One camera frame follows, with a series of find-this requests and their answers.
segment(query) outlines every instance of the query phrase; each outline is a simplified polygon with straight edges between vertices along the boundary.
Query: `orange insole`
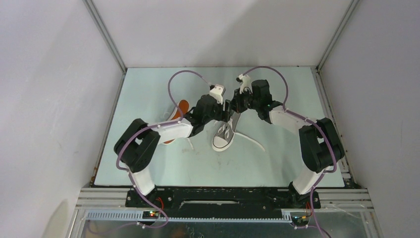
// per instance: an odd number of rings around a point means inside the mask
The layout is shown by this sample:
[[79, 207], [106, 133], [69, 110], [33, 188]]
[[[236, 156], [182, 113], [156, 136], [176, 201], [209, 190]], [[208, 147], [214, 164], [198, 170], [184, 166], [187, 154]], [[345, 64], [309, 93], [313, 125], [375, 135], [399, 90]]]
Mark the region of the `orange insole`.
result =
[[[179, 108], [181, 109], [181, 111], [182, 111], [182, 113], [183, 113], [184, 115], [188, 112], [188, 110], [189, 110], [189, 108], [190, 108], [190, 104], [189, 104], [186, 100], [181, 100], [181, 101], [179, 102], [178, 106], [179, 106]], [[177, 109], [177, 108], [175, 108], [175, 110], [176, 110], [175, 115], [174, 115], [172, 118], [170, 118], [169, 120], [175, 120], [175, 119], [177, 119], [177, 118], [180, 118], [180, 117], [181, 117], [181, 114], [180, 114], [180, 112], [178, 111], [178, 109]], [[169, 141], [165, 141], [164, 143], [165, 143], [165, 144], [169, 144], [169, 143], [170, 143], [170, 142], [172, 142], [172, 141], [173, 141], [173, 140], [169, 140]]]

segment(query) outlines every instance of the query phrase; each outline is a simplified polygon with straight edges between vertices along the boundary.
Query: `floor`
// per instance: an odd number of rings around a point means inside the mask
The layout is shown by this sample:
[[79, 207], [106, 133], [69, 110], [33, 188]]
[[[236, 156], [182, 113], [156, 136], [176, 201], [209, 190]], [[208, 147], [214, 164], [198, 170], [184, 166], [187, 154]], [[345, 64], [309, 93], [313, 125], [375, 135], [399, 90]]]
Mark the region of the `floor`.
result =
[[[116, 141], [132, 120], [141, 118], [153, 123], [164, 121], [173, 111], [167, 82], [179, 70], [190, 69], [200, 73], [213, 84], [226, 88], [225, 99], [231, 99], [239, 87], [236, 77], [249, 67], [201, 68], [129, 68], [102, 154], [95, 185], [131, 185], [125, 172], [115, 167]], [[325, 117], [315, 81], [309, 67], [277, 67], [289, 84], [287, 107], [312, 118]], [[283, 101], [285, 87], [280, 77], [268, 69], [257, 69], [249, 74], [252, 79], [267, 79], [273, 99]], [[209, 93], [208, 85], [190, 73], [174, 78], [171, 85], [176, 101], [185, 99], [190, 105]], [[211, 140], [220, 122], [208, 123], [204, 130], [191, 138], [194, 149], [186, 139], [176, 139], [169, 145], [159, 145], [151, 161], [152, 178], [156, 185], [167, 186], [277, 186], [286, 187], [298, 176], [304, 166], [298, 136], [261, 121], [251, 110], [241, 115], [237, 131], [256, 141], [256, 144], [236, 136], [230, 148], [216, 152]], [[343, 187], [339, 168], [327, 174], [319, 184], [322, 187]]]

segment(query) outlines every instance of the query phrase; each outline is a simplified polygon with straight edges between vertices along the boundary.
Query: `red wire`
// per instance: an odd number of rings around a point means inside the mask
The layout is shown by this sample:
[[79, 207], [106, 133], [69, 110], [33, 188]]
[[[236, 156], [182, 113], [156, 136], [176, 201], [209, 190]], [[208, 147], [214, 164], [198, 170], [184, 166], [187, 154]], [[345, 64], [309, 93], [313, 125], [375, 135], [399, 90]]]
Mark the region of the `red wire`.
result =
[[156, 198], [156, 200], [159, 200], [160, 201], [160, 204], [162, 205], [161, 209], [163, 209], [164, 208], [164, 205], [163, 205], [162, 199], [160, 197], [158, 197], [158, 198]]

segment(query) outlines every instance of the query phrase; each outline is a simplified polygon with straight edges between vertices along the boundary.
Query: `perforated metal strip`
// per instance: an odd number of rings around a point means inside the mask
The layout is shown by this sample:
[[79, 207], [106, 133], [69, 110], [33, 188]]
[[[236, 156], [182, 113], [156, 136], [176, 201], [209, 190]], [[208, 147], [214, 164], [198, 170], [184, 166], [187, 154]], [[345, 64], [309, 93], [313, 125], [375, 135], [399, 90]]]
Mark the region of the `perforated metal strip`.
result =
[[[144, 211], [121, 211], [121, 210], [90, 210], [86, 216], [87, 220], [97, 221], [153, 221], [155, 219], [144, 219]], [[169, 217], [171, 222], [246, 222], [246, 223], [290, 223], [292, 218], [290, 212], [282, 212], [283, 218], [257, 218], [257, 219], [227, 219], [227, 218], [174, 218]]]

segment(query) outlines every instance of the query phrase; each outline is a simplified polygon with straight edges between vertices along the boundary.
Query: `gray shoe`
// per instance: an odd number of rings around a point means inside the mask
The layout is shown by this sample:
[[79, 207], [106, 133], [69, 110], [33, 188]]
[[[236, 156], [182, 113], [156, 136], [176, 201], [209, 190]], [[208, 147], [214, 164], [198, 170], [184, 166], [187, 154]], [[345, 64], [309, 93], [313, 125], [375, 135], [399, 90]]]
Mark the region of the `gray shoe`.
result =
[[213, 137], [213, 141], [211, 143], [213, 150], [220, 152], [229, 148], [233, 142], [233, 138], [235, 137], [236, 126], [238, 125], [240, 116], [240, 113], [233, 113], [230, 120], [222, 124]]

